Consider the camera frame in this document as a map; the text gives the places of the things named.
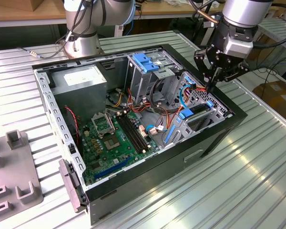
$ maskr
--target wooden shelf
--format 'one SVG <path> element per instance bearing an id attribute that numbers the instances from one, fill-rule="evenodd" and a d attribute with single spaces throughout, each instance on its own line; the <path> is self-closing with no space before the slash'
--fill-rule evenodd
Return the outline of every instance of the wooden shelf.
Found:
<path id="1" fill-rule="evenodd" d="M 218 8 L 211 8 L 210 12 L 222 11 L 223 6 L 223 4 L 220 4 Z M 188 4 L 172 6 L 165 1 L 142 4 L 142 15 L 180 15 L 193 12 L 194 8 Z M 65 17 L 62 0 L 44 0 L 34 12 L 0 6 L 0 21 L 65 19 Z"/>

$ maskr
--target aluminum table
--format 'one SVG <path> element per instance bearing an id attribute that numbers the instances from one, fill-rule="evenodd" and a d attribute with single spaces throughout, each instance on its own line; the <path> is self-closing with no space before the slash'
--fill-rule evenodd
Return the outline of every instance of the aluminum table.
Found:
<path id="1" fill-rule="evenodd" d="M 105 52 L 168 43 L 192 64 L 197 49 L 173 31 L 102 39 Z M 51 55 L 59 47 L 33 47 Z M 60 152 L 41 104 L 32 64 L 17 49 L 0 51 L 0 136 L 28 134 L 44 201 L 0 222 L 8 228 L 90 228 L 74 213 L 58 171 Z M 286 121 L 238 82 L 220 89 L 248 117 L 208 156 L 94 225 L 115 228 L 286 228 Z"/>
<path id="2" fill-rule="evenodd" d="M 281 18 L 265 18 L 258 25 L 258 31 L 276 42 L 286 38 L 286 21 Z"/>

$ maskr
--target workbench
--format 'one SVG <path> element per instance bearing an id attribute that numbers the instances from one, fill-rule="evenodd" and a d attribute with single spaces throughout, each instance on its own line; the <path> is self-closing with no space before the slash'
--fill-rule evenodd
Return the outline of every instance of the workbench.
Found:
<path id="1" fill-rule="evenodd" d="M 101 39 L 105 52 L 168 43 L 194 64 L 197 50 L 173 31 Z M 58 45 L 32 47 L 53 54 Z M 74 213 L 58 171 L 61 154 L 45 115 L 27 52 L 0 51 L 0 136 L 26 131 L 44 200 L 0 222 L 0 229 L 88 229 Z M 219 88 L 248 117 L 209 155 L 98 222 L 94 228 L 286 228 L 286 121 L 238 81 Z"/>
<path id="2" fill-rule="evenodd" d="M 210 12 L 222 9 L 223 4 L 219 8 L 211 8 Z M 191 17 L 194 11 L 189 4 L 172 6 L 165 1 L 144 2 L 142 15 L 136 11 L 134 19 L 185 18 Z M 0 6 L 0 27 L 50 24 L 66 24 L 62 0 L 44 0 L 34 12 Z"/>

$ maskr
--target robotic arm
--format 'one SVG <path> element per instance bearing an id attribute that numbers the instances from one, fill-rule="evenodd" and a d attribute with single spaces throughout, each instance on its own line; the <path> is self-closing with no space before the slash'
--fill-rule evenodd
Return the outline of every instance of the robotic arm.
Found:
<path id="1" fill-rule="evenodd" d="M 207 92 L 217 82 L 228 82 L 249 71 L 244 62 L 253 48 L 263 49 L 278 46 L 258 44 L 253 37 L 270 6 L 286 8 L 285 4 L 272 4 L 273 0 L 227 0 L 223 15 L 219 20 L 206 15 L 191 2 L 196 11 L 216 25 L 211 44 L 205 50 L 196 51 L 194 60 L 198 70 L 203 74 Z"/>
<path id="2" fill-rule="evenodd" d="M 77 58 L 102 52 L 96 28 L 132 21 L 134 0 L 65 0 L 68 35 L 65 51 Z"/>

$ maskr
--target green motherboard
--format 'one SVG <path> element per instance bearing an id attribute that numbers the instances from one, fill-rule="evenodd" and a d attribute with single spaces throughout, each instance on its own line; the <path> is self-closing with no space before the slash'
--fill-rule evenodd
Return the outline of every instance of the green motherboard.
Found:
<path id="1" fill-rule="evenodd" d="M 140 137 L 141 139 L 134 142 L 133 135 L 138 136 L 141 131 L 139 130 L 141 123 L 133 112 L 125 114 L 123 119 L 124 121 L 126 119 L 128 125 L 121 123 L 120 117 L 110 117 L 106 114 L 106 116 L 92 119 L 86 125 L 80 126 L 83 145 L 82 158 L 86 165 L 83 177 L 86 185 L 107 177 L 159 150 L 148 135 Z M 109 133 L 103 135 L 105 130 L 108 130 Z M 136 142 L 139 140 L 148 146 L 146 150 L 138 149 Z"/>

